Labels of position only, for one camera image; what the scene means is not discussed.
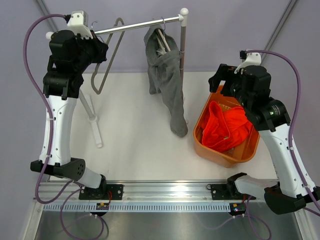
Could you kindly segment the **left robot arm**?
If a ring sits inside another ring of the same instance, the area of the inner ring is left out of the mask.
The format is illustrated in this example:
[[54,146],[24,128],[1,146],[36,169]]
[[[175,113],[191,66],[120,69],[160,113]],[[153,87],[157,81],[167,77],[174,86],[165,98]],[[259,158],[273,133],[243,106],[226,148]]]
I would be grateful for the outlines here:
[[103,199],[108,195],[105,176],[90,170],[84,159],[71,157],[70,136],[83,72],[91,64],[106,61],[108,45],[95,34],[82,37],[71,30],[60,30],[51,36],[49,48],[42,92],[48,104],[43,150],[30,169],[80,183],[84,186],[83,200]]

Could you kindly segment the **white clothes hanger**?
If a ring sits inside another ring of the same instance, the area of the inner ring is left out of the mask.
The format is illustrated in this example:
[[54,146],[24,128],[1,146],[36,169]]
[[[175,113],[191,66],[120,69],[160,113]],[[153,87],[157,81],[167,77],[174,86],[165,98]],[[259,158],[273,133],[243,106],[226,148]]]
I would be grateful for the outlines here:
[[157,27],[154,33],[158,44],[156,53],[159,57],[178,49],[175,39],[172,36],[167,35],[165,29]]

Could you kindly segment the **orange shorts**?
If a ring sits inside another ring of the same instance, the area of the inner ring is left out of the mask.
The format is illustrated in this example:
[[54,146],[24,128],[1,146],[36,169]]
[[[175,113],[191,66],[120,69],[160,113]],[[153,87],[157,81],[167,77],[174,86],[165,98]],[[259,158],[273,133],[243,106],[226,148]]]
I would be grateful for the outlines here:
[[253,124],[241,106],[223,111],[216,101],[211,101],[201,124],[202,145],[217,152],[225,152],[242,144],[251,134]]

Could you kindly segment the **grey shorts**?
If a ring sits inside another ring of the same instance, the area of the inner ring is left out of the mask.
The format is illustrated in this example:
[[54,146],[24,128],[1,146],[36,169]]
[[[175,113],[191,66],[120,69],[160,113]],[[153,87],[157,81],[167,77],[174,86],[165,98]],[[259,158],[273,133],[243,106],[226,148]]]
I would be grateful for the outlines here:
[[159,49],[155,30],[160,25],[150,26],[143,41],[147,60],[147,74],[149,79],[149,93],[161,94],[162,101],[170,113],[170,129],[180,138],[188,133],[184,117],[183,84],[180,73],[181,53],[172,50],[165,55],[158,56]]

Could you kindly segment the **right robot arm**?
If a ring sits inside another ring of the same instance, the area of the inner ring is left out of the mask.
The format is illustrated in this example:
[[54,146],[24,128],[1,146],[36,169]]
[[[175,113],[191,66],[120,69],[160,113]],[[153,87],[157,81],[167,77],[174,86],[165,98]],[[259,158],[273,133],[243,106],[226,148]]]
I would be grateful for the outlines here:
[[228,178],[226,192],[233,199],[242,194],[265,201],[277,215],[294,213],[313,200],[319,201],[320,188],[309,178],[295,143],[289,140],[290,119],[285,105],[270,96],[271,75],[263,66],[249,65],[240,70],[220,64],[209,80],[209,90],[233,97],[258,131],[269,151],[277,180],[257,179],[246,173]]

